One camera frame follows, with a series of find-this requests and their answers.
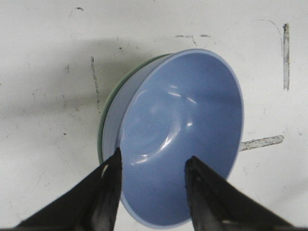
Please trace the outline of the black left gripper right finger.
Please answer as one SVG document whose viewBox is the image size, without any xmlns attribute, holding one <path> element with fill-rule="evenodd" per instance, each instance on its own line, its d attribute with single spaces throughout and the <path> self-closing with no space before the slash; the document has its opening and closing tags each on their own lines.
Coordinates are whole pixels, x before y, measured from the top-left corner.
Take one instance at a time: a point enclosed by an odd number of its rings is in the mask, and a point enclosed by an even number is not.
<svg viewBox="0 0 308 231">
<path fill-rule="evenodd" d="M 294 225 L 252 200 L 196 156 L 185 164 L 195 229 L 293 229 Z"/>
</svg>

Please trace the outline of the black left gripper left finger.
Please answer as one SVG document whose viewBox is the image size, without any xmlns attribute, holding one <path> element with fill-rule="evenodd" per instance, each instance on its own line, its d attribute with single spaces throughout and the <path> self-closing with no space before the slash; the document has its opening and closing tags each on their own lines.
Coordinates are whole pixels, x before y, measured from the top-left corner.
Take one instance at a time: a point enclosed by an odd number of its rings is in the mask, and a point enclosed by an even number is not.
<svg viewBox="0 0 308 231">
<path fill-rule="evenodd" d="M 18 229 L 112 229 L 122 186 L 119 148 L 64 195 L 17 225 Z"/>
</svg>

